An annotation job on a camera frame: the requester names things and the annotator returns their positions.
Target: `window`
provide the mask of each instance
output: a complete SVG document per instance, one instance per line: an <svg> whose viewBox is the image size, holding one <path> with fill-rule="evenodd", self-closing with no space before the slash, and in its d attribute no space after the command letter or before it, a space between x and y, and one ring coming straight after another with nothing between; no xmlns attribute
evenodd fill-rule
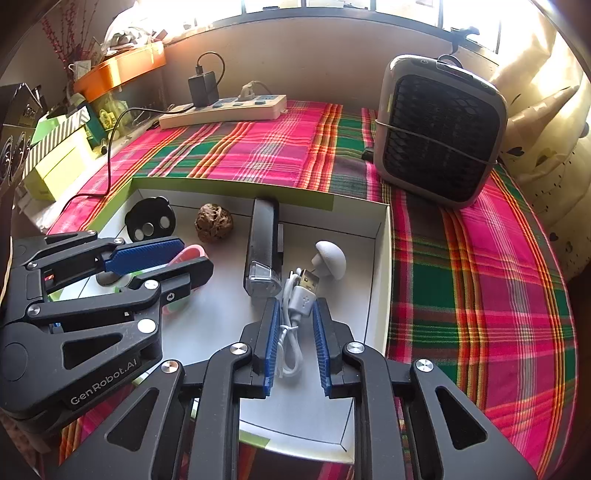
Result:
<svg viewBox="0 0 591 480"><path fill-rule="evenodd" d="M429 25L439 23L441 0L376 0L376 10L390 15L411 18Z"/></svg>
<svg viewBox="0 0 591 480"><path fill-rule="evenodd" d="M517 44L529 41L529 22L537 15L537 8L529 0L176 0L186 7L177 9L181 27L190 29L196 24L207 27L217 20L243 17L254 12L268 12L268 18L314 15L309 7L332 7L335 16L369 18L372 11L380 13L376 21L388 21L386 16L409 18L436 28L450 31L452 28L476 27L479 35L467 38L480 46L496 52L512 52ZM358 15L359 10L367 13ZM472 50L482 52L479 47Z"/></svg>
<svg viewBox="0 0 591 480"><path fill-rule="evenodd" d="M298 8L300 6L300 0L244 0L247 14L275 8Z"/></svg>
<svg viewBox="0 0 591 480"><path fill-rule="evenodd" d="M242 13L241 0L197 0L193 4L197 25L209 25L216 20L235 17Z"/></svg>
<svg viewBox="0 0 591 480"><path fill-rule="evenodd" d="M476 27L480 35L469 35L468 39L496 51L501 11L505 4L505 0L444 0L443 28Z"/></svg>
<svg viewBox="0 0 591 480"><path fill-rule="evenodd" d="M361 8L369 10L369 0L308 0L308 7Z"/></svg>

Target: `black fan grille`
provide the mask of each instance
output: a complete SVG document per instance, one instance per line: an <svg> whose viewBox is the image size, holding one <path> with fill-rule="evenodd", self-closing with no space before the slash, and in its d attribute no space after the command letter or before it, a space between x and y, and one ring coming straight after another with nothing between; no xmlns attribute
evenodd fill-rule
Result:
<svg viewBox="0 0 591 480"><path fill-rule="evenodd" d="M488 162L499 130L495 108L454 87L407 75L396 85L390 125ZM424 138L388 129L389 174L455 202L468 200L486 165Z"/></svg>

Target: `walnut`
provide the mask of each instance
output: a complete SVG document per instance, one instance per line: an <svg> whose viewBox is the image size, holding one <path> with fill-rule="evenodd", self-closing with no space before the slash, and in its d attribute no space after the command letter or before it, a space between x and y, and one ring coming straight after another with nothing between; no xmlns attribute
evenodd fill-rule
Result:
<svg viewBox="0 0 591 480"><path fill-rule="evenodd" d="M233 228L232 214L225 208L215 203L206 203L199 209L195 230L202 242L210 244L226 238Z"/></svg>

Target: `white wall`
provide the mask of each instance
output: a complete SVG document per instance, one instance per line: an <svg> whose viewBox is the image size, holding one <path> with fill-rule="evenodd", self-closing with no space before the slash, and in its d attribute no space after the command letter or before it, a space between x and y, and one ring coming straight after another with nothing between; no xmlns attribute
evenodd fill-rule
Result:
<svg viewBox="0 0 591 480"><path fill-rule="evenodd" d="M195 75L197 57L208 50L226 61L220 95L236 96L242 85L260 80L273 93L290 99L377 108L386 65L400 54L437 57L451 52L449 42L395 25L352 18L264 20L205 31L167 46L164 81L168 100L190 102L187 79ZM489 79L496 64L460 48L468 70ZM206 70L221 71L207 56Z"/></svg>
<svg viewBox="0 0 591 480"><path fill-rule="evenodd" d="M99 42L102 42L113 18L133 4L134 0L99 0L98 8L90 25L88 38L94 36ZM87 0L86 5L88 22L94 1ZM59 9L54 8L48 15L54 30L59 36ZM0 85L20 82L26 82L30 88L41 84L49 106L54 105L63 98L63 90L66 86L66 72L62 63L57 59L57 55L45 36L40 23L35 25L28 33L6 72L0 78Z"/></svg>

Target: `speaker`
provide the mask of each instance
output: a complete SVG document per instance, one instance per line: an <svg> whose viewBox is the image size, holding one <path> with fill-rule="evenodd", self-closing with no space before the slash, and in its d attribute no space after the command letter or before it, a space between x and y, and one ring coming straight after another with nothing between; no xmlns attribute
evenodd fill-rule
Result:
<svg viewBox="0 0 591 480"><path fill-rule="evenodd" d="M31 138L42 114L41 105L25 83L0 86L0 300L12 255L14 190L21 181Z"/></svg>

